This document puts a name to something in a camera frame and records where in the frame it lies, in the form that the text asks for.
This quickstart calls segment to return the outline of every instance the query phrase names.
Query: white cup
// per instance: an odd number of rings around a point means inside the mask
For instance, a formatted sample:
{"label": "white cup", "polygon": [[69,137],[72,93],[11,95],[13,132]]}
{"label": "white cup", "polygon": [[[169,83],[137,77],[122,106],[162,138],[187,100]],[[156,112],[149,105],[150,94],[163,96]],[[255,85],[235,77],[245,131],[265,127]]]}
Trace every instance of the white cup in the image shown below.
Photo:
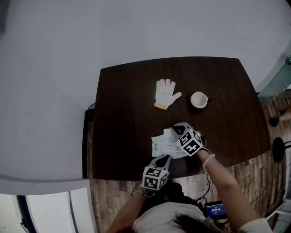
{"label": "white cup", "polygon": [[191,104],[196,108],[204,108],[207,105],[208,97],[202,92],[195,92],[191,96]]}

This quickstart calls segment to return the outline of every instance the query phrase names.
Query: dark brown wooden table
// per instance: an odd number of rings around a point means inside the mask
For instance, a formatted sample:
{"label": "dark brown wooden table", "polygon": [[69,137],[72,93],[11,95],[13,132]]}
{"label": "dark brown wooden table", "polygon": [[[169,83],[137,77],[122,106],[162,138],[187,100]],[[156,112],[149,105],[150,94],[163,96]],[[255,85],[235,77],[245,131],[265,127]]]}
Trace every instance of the dark brown wooden table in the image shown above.
{"label": "dark brown wooden table", "polygon": [[[182,92],[168,110],[154,107],[156,81],[176,82]],[[203,109],[190,96],[205,93]],[[207,148],[231,166],[270,150],[265,118],[253,85],[238,59],[177,57],[102,69],[93,132],[93,177],[141,180],[152,159],[151,137],[178,122],[205,136]],[[200,173],[196,156],[171,161],[172,178]]]}

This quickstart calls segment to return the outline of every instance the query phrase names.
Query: wooden floor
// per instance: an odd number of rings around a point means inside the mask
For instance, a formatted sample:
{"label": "wooden floor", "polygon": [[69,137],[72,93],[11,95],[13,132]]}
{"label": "wooden floor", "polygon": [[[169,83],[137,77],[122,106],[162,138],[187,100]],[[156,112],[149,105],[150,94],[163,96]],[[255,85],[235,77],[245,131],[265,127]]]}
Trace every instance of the wooden floor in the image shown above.
{"label": "wooden floor", "polygon": [[[269,117],[279,116],[279,110],[284,109],[290,103],[291,91],[285,91],[276,100],[261,104],[271,143],[276,137],[281,137],[285,142],[291,140],[291,121],[280,122],[276,128],[271,127],[268,123]],[[130,198],[130,193],[136,182],[92,178],[93,123],[89,123],[88,128],[87,171],[98,232],[103,233],[119,209]],[[241,190],[253,207],[261,216],[266,217],[282,203],[286,179],[285,168],[286,158],[281,163],[275,163],[271,151],[269,151],[227,169],[235,176]],[[201,197],[208,189],[205,174],[174,180],[182,185],[184,194],[191,198]],[[217,190],[213,185],[211,185],[206,197],[209,202],[219,200]]]}

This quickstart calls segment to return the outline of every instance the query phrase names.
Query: white glove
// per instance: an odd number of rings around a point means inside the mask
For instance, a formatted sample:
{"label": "white glove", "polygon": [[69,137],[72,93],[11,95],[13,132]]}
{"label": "white glove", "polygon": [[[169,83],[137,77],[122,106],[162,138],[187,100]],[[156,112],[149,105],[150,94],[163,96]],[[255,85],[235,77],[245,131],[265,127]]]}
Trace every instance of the white glove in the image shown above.
{"label": "white glove", "polygon": [[156,107],[167,110],[168,106],[182,95],[181,92],[173,95],[175,85],[176,83],[170,79],[166,79],[166,82],[164,79],[156,82]]}

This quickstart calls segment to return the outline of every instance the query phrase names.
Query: digital display screen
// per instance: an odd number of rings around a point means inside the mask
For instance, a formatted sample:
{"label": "digital display screen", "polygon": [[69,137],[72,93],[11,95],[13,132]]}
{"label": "digital display screen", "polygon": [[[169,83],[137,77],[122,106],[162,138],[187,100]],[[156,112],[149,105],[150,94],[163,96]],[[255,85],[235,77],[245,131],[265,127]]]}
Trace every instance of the digital display screen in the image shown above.
{"label": "digital display screen", "polygon": [[220,215],[226,215],[226,210],[223,204],[216,204],[212,206],[206,206],[206,215],[209,217],[217,217]]}

